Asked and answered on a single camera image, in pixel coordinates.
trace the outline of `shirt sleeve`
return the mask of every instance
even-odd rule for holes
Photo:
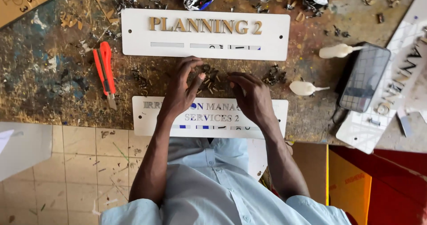
[[[286,204],[296,210],[310,224],[351,225],[342,209],[325,206],[306,196],[292,196],[286,200]]]
[[[101,214],[100,225],[161,225],[158,206],[149,199],[138,199]]]

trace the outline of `tiled floor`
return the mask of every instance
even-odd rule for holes
[[[98,224],[127,203],[151,137],[53,126],[52,157],[0,182],[0,224]]]

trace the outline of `phone screen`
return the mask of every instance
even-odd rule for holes
[[[363,113],[371,103],[391,52],[370,43],[364,43],[363,49],[357,52],[357,57],[349,61],[354,62],[354,66],[339,105]]]

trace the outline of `orange utility knife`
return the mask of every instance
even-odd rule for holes
[[[104,94],[108,98],[110,107],[117,110],[116,101],[114,100],[116,87],[114,86],[113,71],[111,70],[111,48],[108,42],[101,42],[99,49],[93,49],[93,56],[99,78],[103,83]]]

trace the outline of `white glue bottle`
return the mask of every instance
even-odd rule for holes
[[[347,56],[348,54],[352,53],[353,51],[361,50],[363,46],[356,46],[351,47],[349,45],[346,45],[344,43],[338,44],[333,47],[323,47],[319,51],[319,57],[321,58],[333,58],[333,57],[339,57],[343,58]]]
[[[297,94],[298,96],[309,96],[309,95],[313,94],[315,91],[321,91],[321,90],[329,89],[329,86],[328,87],[315,87],[310,82],[295,80],[295,81],[292,81],[289,88],[291,88],[291,91],[293,91],[293,93]]]

